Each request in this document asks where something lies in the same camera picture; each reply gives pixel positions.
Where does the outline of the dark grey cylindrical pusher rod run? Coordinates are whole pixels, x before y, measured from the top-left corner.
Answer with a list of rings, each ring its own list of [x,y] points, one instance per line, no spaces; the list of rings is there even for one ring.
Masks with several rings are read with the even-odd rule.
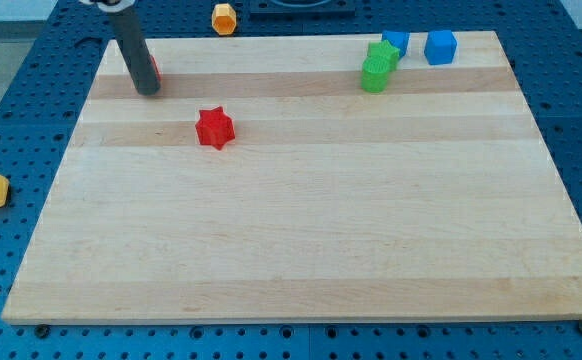
[[[120,53],[136,91],[140,95],[155,95],[161,87],[150,60],[150,52],[134,5],[123,11],[105,11],[115,35]]]

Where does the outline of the white rod mount collar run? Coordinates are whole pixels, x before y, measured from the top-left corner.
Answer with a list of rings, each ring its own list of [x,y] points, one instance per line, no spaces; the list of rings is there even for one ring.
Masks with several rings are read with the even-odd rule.
[[[135,0],[79,0],[85,5],[96,5],[101,11],[123,11],[135,4]]]

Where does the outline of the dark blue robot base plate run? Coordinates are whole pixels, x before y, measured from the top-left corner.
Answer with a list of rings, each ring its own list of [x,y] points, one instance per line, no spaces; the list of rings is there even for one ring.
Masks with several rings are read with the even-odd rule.
[[[291,16],[352,16],[356,0],[249,0],[251,18],[276,18]]]

